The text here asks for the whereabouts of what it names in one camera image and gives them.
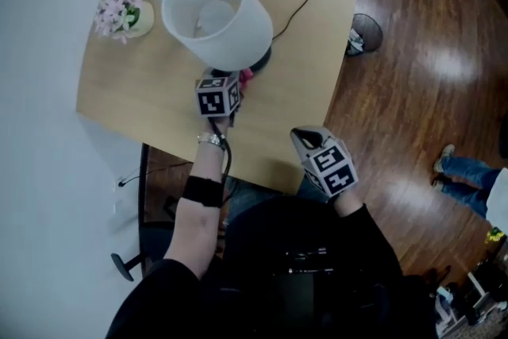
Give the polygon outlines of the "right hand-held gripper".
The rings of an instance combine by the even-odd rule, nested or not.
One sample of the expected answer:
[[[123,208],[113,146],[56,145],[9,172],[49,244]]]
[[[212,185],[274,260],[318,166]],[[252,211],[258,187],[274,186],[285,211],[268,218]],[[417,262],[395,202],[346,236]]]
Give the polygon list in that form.
[[[336,139],[326,127],[300,126],[293,128],[290,136],[306,175],[321,192],[338,195],[358,183],[347,151],[337,142],[325,146],[328,139]]]

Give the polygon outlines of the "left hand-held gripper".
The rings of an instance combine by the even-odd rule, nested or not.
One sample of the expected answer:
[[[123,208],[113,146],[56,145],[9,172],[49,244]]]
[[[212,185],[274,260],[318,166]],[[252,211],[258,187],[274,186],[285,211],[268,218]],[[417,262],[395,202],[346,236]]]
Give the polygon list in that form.
[[[216,70],[208,67],[202,78],[195,82],[196,104],[203,118],[231,117],[241,104],[239,77],[216,76]]]

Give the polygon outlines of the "pink cleaning cloth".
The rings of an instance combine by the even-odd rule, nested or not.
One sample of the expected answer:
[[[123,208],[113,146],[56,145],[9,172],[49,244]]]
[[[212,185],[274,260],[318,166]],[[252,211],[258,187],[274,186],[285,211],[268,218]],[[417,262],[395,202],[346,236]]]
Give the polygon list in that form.
[[[245,90],[247,88],[248,82],[252,80],[254,77],[254,73],[252,72],[251,68],[245,68],[240,71],[239,74],[239,88],[241,95],[244,95]]]

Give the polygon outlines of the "white table lamp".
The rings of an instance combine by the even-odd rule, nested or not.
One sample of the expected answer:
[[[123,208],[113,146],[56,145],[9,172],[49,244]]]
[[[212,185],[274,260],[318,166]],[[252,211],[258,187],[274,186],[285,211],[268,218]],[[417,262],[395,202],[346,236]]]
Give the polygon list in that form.
[[[166,30],[206,66],[241,71],[271,49],[273,24],[259,0],[163,0]]]

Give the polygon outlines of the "person's left forearm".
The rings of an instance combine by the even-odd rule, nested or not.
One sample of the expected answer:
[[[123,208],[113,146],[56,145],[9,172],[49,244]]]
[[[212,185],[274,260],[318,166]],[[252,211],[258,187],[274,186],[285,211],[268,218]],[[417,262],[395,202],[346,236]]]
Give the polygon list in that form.
[[[214,144],[198,144],[190,174],[221,182],[224,156],[222,148]],[[164,258],[180,262],[201,279],[214,257],[219,218],[218,208],[205,207],[200,202],[181,198],[177,206],[173,237]]]

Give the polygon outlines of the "person's right forearm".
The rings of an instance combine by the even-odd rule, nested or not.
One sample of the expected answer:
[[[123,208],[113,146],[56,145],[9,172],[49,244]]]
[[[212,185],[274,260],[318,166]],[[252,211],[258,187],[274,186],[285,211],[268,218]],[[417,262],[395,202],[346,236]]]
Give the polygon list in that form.
[[[338,195],[333,206],[340,219],[341,239],[356,265],[386,285],[402,278],[398,258],[367,206],[352,191]]]

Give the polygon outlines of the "metal wrist watch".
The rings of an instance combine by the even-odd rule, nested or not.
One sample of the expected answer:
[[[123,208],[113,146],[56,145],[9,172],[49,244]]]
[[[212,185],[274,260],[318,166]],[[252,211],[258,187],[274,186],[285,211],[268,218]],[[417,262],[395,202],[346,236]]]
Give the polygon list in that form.
[[[225,146],[221,136],[218,136],[216,133],[208,133],[202,132],[198,135],[198,143],[199,144],[211,144],[216,147],[221,148],[225,151]]]

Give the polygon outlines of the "pink potted flowers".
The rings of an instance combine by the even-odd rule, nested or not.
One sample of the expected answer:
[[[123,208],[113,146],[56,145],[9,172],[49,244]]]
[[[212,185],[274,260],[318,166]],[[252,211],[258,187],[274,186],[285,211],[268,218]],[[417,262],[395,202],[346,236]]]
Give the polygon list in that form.
[[[148,34],[155,12],[146,0],[100,0],[94,15],[94,31],[127,44],[128,40]]]

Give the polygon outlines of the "black mesh waste bin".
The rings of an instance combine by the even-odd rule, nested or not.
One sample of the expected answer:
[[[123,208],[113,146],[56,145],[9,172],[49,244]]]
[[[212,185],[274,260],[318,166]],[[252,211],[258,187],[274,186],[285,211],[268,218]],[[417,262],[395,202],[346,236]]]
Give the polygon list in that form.
[[[383,31],[377,21],[365,13],[355,13],[344,55],[353,57],[374,52],[382,42]]]

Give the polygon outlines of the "person's black-clothed torso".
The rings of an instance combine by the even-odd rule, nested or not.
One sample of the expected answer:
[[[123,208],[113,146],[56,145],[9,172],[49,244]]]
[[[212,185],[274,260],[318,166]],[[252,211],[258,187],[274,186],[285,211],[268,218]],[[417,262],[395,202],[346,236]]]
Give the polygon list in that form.
[[[437,339],[422,278],[380,283],[357,266],[333,204],[279,195],[237,215],[198,279],[153,264],[106,339]]]

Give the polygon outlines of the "black table leg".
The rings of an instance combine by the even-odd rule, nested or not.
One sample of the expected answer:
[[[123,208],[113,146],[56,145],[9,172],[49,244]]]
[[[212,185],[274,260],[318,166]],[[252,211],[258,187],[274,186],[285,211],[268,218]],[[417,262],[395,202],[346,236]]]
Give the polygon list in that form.
[[[140,169],[138,179],[138,234],[139,234],[139,250],[143,255],[140,260],[141,275],[145,277],[146,274],[146,255],[144,251],[144,244],[141,237],[141,227],[144,225],[145,218],[145,198],[146,198],[146,181],[148,171],[148,158],[150,146],[142,144],[140,153]]]

